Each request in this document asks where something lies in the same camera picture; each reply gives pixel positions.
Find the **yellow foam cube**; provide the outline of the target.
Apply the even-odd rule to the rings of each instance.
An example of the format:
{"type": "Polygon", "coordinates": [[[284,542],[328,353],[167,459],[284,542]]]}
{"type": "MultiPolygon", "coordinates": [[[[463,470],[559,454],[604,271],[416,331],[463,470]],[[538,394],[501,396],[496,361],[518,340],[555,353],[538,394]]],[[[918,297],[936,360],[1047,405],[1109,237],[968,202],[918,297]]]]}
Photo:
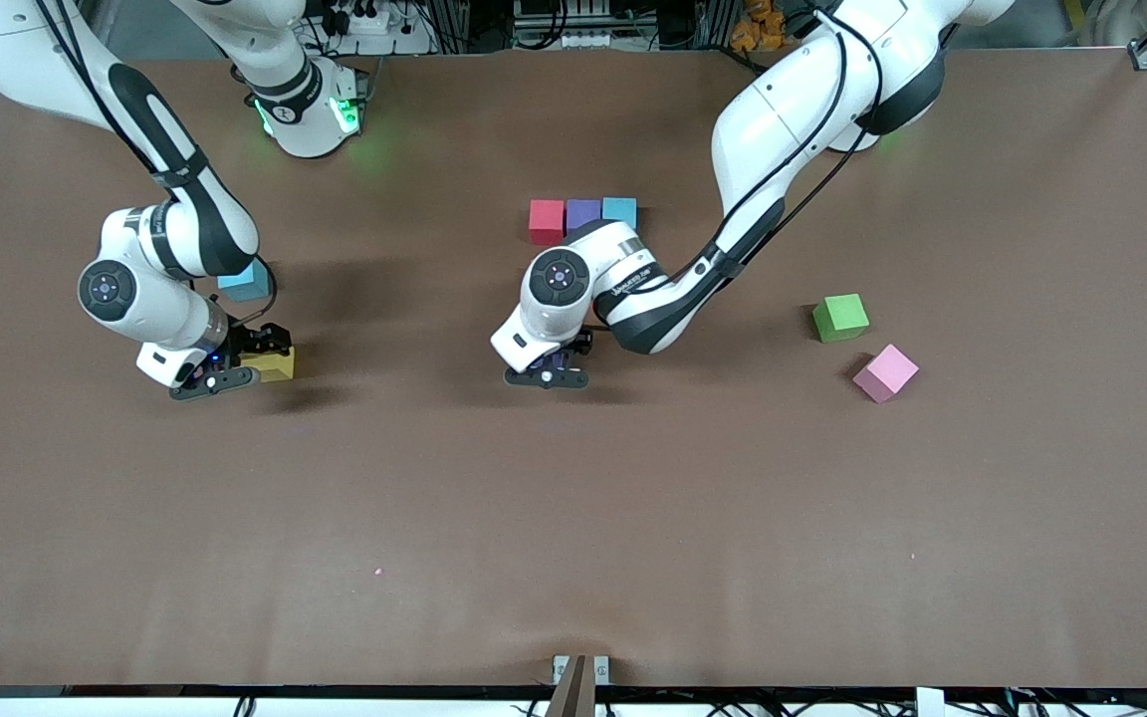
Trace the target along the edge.
{"type": "Polygon", "coordinates": [[[237,354],[240,365],[259,374],[260,382],[286,381],[295,377],[296,346],[283,353],[237,354]]]}

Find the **red foam cube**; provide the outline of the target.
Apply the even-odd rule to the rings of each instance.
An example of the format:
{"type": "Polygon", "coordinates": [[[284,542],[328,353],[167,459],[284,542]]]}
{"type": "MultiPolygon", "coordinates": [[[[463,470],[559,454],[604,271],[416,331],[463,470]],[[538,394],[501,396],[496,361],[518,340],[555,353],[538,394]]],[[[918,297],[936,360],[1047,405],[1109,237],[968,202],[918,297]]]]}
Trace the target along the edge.
{"type": "Polygon", "coordinates": [[[565,202],[560,198],[530,198],[528,236],[533,246],[552,248],[565,239],[565,202]]]}

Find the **pink foam cube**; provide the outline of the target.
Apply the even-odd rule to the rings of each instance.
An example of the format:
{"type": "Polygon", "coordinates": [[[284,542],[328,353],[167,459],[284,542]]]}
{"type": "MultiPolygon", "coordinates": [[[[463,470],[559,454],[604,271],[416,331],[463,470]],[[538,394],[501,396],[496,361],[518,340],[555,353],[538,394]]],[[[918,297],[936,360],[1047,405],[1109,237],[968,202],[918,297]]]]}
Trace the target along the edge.
{"type": "Polygon", "coordinates": [[[887,403],[902,393],[902,389],[920,371],[919,364],[902,352],[896,345],[889,344],[871,358],[855,374],[852,381],[864,393],[875,403],[887,403]]]}

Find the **brown table cover sheet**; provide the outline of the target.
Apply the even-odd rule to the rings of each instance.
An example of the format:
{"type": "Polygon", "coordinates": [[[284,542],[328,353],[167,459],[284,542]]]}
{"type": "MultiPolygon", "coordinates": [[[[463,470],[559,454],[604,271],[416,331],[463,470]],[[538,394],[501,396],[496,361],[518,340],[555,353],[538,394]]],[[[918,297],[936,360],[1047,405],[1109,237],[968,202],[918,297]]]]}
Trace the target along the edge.
{"type": "Polygon", "coordinates": [[[1147,73],[951,53],[664,353],[504,383],[526,203],[625,194],[669,271],[720,219],[718,54],[379,70],[276,149],[223,61],[145,73],[251,210],[296,375],[178,403],[76,298],[158,198],[0,100],[0,684],[1147,685],[1147,73]],[[824,344],[811,313],[871,321],[824,344]],[[875,403],[892,344],[920,371],[875,403]],[[911,553],[918,554],[910,560],[911,553]],[[382,568],[382,576],[374,569],[382,568]]]}

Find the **green foam cube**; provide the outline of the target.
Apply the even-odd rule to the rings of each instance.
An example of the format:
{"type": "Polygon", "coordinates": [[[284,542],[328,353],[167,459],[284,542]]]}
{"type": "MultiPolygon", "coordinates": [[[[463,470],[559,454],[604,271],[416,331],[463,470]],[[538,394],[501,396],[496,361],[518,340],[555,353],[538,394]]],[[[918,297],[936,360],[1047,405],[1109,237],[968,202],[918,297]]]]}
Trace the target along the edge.
{"type": "Polygon", "coordinates": [[[816,335],[824,344],[856,340],[868,332],[871,321],[857,294],[828,296],[811,310],[816,335]]]}

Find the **brown wooden strip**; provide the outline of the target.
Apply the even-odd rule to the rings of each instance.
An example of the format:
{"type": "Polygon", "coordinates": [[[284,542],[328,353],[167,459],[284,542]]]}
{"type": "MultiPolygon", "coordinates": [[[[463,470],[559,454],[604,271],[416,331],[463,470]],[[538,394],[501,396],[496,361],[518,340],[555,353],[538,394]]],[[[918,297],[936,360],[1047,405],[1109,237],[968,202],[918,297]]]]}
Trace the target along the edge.
{"type": "Polygon", "coordinates": [[[564,677],[555,685],[545,717],[596,717],[596,684],[591,656],[574,656],[564,677]]]}

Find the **pile of orange fruits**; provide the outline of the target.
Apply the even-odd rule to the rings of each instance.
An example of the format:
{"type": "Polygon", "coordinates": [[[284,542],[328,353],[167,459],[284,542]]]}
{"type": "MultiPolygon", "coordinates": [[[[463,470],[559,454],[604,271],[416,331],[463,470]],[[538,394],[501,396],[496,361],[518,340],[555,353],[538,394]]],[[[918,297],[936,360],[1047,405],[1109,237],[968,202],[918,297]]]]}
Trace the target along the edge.
{"type": "Polygon", "coordinates": [[[736,23],[729,31],[728,47],[734,53],[770,53],[791,45],[785,32],[785,11],[780,0],[739,0],[736,23]]]}

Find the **small metal bracket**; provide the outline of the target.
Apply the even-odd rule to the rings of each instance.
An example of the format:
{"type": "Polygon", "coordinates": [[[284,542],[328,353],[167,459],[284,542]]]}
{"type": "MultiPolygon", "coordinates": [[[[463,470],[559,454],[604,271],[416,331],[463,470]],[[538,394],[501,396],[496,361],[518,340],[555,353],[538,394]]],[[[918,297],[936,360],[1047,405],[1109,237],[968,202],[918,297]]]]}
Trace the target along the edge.
{"type": "MultiPolygon", "coordinates": [[[[611,685],[611,672],[610,672],[610,658],[608,656],[592,656],[587,662],[593,667],[593,681],[596,686],[610,686],[611,685]]],[[[552,685],[557,685],[564,677],[565,668],[574,663],[574,657],[568,654],[561,654],[561,656],[555,656],[552,658],[552,685]]]]}

